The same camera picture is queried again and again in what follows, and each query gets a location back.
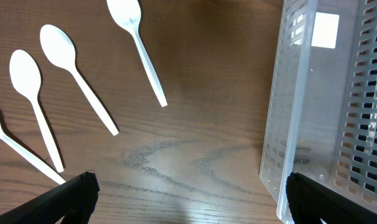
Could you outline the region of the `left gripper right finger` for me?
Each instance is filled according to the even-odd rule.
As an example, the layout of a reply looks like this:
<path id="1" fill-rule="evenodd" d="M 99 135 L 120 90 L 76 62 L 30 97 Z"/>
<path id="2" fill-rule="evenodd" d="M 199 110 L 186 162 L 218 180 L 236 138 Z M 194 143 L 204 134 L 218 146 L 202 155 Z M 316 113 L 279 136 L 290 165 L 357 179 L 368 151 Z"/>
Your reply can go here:
<path id="1" fill-rule="evenodd" d="M 286 193 L 296 224 L 377 224 L 377 214 L 300 173 L 291 173 Z"/>

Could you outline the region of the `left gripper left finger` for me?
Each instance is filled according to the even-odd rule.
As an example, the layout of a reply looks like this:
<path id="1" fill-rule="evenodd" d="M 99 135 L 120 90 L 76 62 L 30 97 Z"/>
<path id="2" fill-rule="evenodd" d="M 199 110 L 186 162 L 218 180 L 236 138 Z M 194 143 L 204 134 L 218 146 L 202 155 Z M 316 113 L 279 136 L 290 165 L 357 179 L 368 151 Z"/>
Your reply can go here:
<path id="1" fill-rule="evenodd" d="M 88 223 L 100 191 L 96 175 L 84 172 L 0 215 L 0 224 Z"/>

